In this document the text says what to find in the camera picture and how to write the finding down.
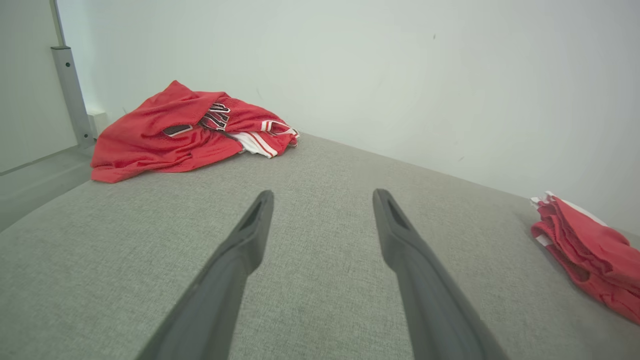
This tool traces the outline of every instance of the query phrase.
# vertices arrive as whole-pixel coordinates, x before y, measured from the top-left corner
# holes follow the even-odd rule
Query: folded red jersey
[[[580,289],[640,325],[640,251],[600,219],[551,193],[532,200],[541,217],[532,235]]]

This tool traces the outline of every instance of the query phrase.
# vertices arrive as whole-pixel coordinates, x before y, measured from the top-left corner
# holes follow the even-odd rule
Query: gray fabric surface
[[[640,327],[570,282],[531,238],[538,216],[526,199],[309,135],[272,160],[242,154],[189,173],[85,183],[2,232],[0,358],[134,359],[272,189],[267,250],[231,359],[412,359],[374,224],[378,187],[513,359],[638,358]]]

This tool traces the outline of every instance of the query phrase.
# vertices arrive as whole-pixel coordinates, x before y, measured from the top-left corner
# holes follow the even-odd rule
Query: clothing
[[[531,200],[541,217],[531,233],[571,280],[640,325],[640,251],[600,219],[551,193]]]
[[[298,137],[270,111],[174,81],[100,134],[92,179],[115,183],[148,170],[184,172],[245,149],[272,158]]]

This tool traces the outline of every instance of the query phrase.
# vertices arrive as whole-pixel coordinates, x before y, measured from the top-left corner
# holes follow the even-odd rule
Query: metal post
[[[56,64],[60,87],[62,87],[62,94],[65,96],[67,111],[71,118],[71,125],[74,128],[78,146],[80,149],[85,149],[94,144],[93,133],[91,132],[89,117],[84,107],[84,99],[80,89],[80,82],[78,81],[76,66],[74,65],[74,57],[71,54],[71,48],[65,43],[65,35],[62,32],[58,2],[57,0],[50,0],[50,2],[53,23],[58,36],[58,46],[51,47],[53,61]]]

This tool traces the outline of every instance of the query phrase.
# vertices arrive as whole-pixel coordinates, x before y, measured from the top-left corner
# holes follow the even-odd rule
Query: white wall
[[[60,7],[85,99],[111,120],[178,79],[313,135],[517,195],[552,190],[640,233],[636,1]]]
[[[49,0],[0,1],[0,172],[77,145]]]

